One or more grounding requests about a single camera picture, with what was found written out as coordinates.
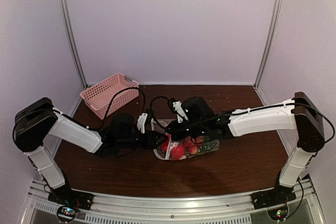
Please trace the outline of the clear zip top bag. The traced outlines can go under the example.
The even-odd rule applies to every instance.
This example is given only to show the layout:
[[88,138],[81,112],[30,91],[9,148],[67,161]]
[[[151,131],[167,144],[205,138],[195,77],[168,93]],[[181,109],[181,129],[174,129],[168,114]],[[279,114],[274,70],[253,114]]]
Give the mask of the clear zip top bag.
[[[151,128],[154,131],[166,134],[164,130],[161,127],[159,127],[159,125],[154,120],[151,121]],[[156,158],[160,160],[174,161],[171,160],[170,158],[170,152],[173,148],[175,148],[178,145],[183,145],[185,148],[185,154],[180,159],[183,160],[187,158],[192,158],[194,156],[217,151],[219,150],[220,142],[219,140],[211,140],[208,136],[199,136],[197,138],[187,137],[179,142],[173,142],[170,137],[169,142],[161,144],[161,146],[153,150],[153,153],[156,156]]]

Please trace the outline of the red fake fruit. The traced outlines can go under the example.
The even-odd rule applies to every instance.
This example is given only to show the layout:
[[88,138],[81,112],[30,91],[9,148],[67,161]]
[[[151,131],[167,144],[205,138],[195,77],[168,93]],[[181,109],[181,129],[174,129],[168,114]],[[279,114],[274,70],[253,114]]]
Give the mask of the red fake fruit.
[[180,160],[185,154],[185,148],[183,145],[178,145],[175,148],[173,148],[170,152],[170,158],[171,160]]

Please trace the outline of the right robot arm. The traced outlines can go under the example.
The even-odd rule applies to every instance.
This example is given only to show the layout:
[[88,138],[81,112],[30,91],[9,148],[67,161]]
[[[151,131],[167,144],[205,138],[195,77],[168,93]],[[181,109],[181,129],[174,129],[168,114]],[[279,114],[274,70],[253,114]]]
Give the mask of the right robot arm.
[[275,187],[269,192],[269,199],[274,204],[289,196],[310,160],[326,144],[323,114],[303,92],[297,92],[292,99],[280,103],[219,114],[215,114],[202,97],[173,102],[172,108],[177,119],[169,123],[165,131],[174,141],[199,136],[224,140],[251,133],[296,131],[296,147],[279,172]]

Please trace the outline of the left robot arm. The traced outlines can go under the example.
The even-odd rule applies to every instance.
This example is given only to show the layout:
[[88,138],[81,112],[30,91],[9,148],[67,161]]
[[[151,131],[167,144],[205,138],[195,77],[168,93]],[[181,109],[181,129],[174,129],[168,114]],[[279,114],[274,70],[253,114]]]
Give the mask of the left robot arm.
[[99,157],[118,156],[121,150],[154,150],[167,140],[167,135],[146,130],[147,117],[143,113],[136,122],[132,115],[121,113],[112,118],[109,126],[95,130],[59,111],[51,99],[44,97],[15,115],[12,138],[46,181],[51,194],[64,205],[71,205],[77,195],[44,140],[54,137]]

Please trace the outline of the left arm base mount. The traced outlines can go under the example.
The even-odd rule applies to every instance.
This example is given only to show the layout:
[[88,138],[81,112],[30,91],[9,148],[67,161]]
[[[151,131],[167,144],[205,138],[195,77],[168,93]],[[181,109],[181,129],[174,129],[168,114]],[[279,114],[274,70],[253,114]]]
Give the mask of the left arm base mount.
[[48,200],[59,204],[56,217],[61,222],[69,223],[75,220],[83,210],[90,210],[93,194],[73,190],[70,194],[57,195],[51,191]]

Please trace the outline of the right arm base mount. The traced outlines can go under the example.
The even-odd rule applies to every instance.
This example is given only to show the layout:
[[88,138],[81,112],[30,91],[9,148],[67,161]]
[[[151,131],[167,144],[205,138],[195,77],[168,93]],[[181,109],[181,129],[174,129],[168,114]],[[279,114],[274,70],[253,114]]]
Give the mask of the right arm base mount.
[[270,189],[251,194],[254,209],[266,209],[268,217],[276,222],[286,220],[289,216],[288,203],[296,198],[292,190],[284,192]]

